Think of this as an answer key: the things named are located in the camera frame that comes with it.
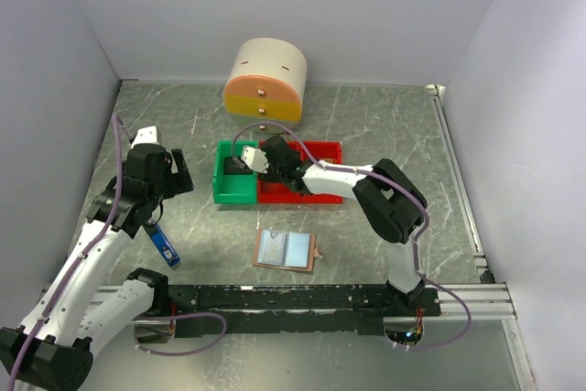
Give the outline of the tan leather card holder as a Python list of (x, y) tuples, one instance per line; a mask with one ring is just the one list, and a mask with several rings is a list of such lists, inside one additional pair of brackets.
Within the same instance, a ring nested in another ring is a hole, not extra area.
[(252, 265), (310, 273), (320, 257), (314, 234), (259, 229)]

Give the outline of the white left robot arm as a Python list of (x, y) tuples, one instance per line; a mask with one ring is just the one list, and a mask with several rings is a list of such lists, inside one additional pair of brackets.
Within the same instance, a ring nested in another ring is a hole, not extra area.
[(134, 270), (121, 292), (88, 308), (125, 245), (150, 226), (163, 201), (193, 191), (180, 149), (137, 144), (118, 159), (117, 174), (92, 201), (70, 256), (33, 310), (1, 330), (1, 363), (8, 387), (21, 381), (46, 390), (77, 390), (94, 358), (134, 318), (171, 310), (168, 278)]

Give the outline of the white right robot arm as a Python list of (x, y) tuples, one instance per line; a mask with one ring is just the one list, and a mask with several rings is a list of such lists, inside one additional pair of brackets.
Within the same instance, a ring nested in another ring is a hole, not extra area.
[(356, 201), (374, 232), (388, 243), (387, 289), (390, 309), (402, 316), (420, 303), (425, 281), (419, 274), (417, 240), (429, 226), (427, 201), (390, 159), (348, 166), (302, 157), (282, 136), (272, 136), (241, 159), (261, 179), (305, 195), (332, 195)]

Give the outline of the black credit card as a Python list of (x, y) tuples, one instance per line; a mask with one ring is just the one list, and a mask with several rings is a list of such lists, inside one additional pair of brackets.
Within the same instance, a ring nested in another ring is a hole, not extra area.
[(240, 167), (232, 157), (226, 157), (224, 159), (222, 171), (225, 176), (243, 176), (253, 174), (253, 171), (249, 167)]

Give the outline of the silver crest card in holder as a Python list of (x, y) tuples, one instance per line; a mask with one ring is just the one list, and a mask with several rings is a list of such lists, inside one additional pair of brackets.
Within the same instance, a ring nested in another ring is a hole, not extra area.
[(257, 262), (270, 266), (282, 266), (285, 261), (287, 235), (264, 230), (260, 236)]

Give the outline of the middle red plastic bin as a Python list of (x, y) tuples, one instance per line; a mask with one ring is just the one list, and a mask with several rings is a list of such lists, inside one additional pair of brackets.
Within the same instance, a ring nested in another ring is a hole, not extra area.
[[(288, 145), (292, 149), (297, 150), (289, 142)], [(299, 204), (300, 194), (298, 192), (298, 188), (288, 188), (283, 184), (263, 181), (259, 178), (259, 174), (257, 177), (257, 201), (259, 203)]]

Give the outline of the red plastic bin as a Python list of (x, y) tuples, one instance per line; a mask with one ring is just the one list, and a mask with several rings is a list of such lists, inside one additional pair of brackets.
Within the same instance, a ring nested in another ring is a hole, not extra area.
[[(340, 165), (342, 163), (342, 146), (339, 142), (305, 141), (304, 145), (318, 160)], [(342, 204), (342, 197), (332, 194), (305, 194), (299, 196), (300, 205), (307, 204)]]
[[(292, 149), (297, 150), (289, 142), (288, 145)], [(257, 177), (257, 201), (259, 203), (299, 204), (300, 194), (298, 192), (298, 188), (288, 188), (283, 184), (263, 181), (259, 178), (259, 174)]]

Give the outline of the right red plastic bin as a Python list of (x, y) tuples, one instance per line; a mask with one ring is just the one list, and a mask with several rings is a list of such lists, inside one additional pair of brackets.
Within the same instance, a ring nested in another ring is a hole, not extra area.
[[(340, 165), (342, 163), (342, 146), (339, 142), (305, 141), (304, 145), (318, 160)], [(332, 194), (305, 194), (299, 196), (300, 205), (307, 204), (342, 204), (342, 197)]]

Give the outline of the green plastic bin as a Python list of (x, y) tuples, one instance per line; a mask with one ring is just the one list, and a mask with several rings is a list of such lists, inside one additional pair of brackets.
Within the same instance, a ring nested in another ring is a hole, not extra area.
[(213, 199), (218, 204), (255, 204), (257, 200), (256, 174), (225, 176), (223, 162), (233, 157), (232, 141), (221, 140), (216, 147), (212, 176)]

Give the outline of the blue black lighter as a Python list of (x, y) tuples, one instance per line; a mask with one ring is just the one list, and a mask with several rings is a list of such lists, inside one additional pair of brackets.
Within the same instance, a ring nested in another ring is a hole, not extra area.
[(180, 262), (180, 256), (172, 246), (161, 226), (158, 223), (148, 222), (143, 225), (143, 228), (151, 243), (156, 247), (166, 264), (169, 267), (177, 266)]

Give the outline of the round cream drawer cabinet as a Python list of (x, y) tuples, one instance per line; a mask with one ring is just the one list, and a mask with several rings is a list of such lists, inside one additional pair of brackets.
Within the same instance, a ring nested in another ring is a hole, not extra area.
[(302, 116), (308, 65), (293, 44), (277, 38), (247, 40), (236, 55), (223, 88), (223, 103), (238, 128), (259, 123), (255, 131), (278, 133)]

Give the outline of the aluminium frame rail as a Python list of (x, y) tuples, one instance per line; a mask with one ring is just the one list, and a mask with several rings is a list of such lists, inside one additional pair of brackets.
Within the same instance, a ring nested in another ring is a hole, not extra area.
[[(162, 310), (168, 305), (168, 285), (165, 278), (159, 281), (127, 280), (114, 290), (107, 299), (98, 306), (93, 306), (93, 293), (87, 292), (84, 297), (77, 296), (62, 299), (52, 311), (46, 311), (48, 302), (42, 299), (38, 306), (23, 320), (23, 326), (29, 328), (37, 320), (41, 320), (48, 334), (57, 342), (69, 343), (75, 339), (96, 337), (107, 331), (119, 331), (130, 322), (144, 324), (136, 318), (147, 312)], [(438, 319), (454, 319), (468, 321), (470, 319), (490, 320), (507, 319), (513, 315), (513, 306), (507, 290), (502, 285), (472, 284), (455, 288), (433, 288), (438, 293), (441, 314)], [(414, 324), (418, 317), (425, 320), (419, 310), (413, 323), (401, 323), (397, 319), (386, 324)], [(167, 316), (163, 324), (172, 319)]]

